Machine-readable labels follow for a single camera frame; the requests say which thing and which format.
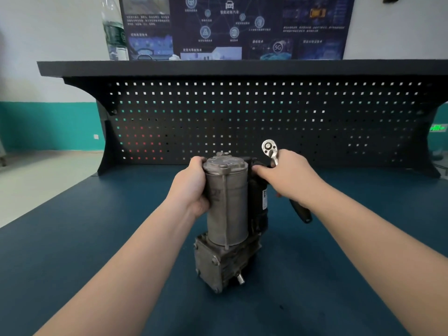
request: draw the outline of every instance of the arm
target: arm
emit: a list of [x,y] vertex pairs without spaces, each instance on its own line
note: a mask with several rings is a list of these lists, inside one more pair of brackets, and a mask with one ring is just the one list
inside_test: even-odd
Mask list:
[[208,209],[201,197],[202,162],[192,158],[174,178],[165,201],[36,336],[141,333],[188,232]]
[[448,259],[326,184],[306,159],[281,150],[254,166],[285,197],[309,208],[414,336],[448,335]]

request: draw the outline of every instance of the green wall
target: green wall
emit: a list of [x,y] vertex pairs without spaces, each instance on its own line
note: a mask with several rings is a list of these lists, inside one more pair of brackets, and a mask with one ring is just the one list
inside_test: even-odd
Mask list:
[[0,102],[0,137],[8,152],[104,149],[95,102]]

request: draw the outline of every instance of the black handle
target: black handle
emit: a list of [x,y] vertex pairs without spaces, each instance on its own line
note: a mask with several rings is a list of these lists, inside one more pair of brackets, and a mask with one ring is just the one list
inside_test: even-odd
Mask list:
[[311,212],[309,209],[304,208],[302,205],[292,199],[290,199],[289,201],[293,206],[294,211],[305,224],[311,223],[313,221],[313,217],[311,217]]

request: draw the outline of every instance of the forearm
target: forearm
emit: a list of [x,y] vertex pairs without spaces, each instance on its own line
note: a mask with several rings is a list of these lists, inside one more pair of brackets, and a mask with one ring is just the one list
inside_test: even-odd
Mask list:
[[194,218],[162,203],[36,335],[139,335]]
[[310,209],[412,335],[448,335],[448,259],[325,185]]

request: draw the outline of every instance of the water bottle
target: water bottle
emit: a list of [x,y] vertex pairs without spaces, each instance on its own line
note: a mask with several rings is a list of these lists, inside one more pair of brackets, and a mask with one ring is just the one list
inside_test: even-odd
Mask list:
[[114,0],[103,0],[101,15],[110,60],[129,60],[123,21]]

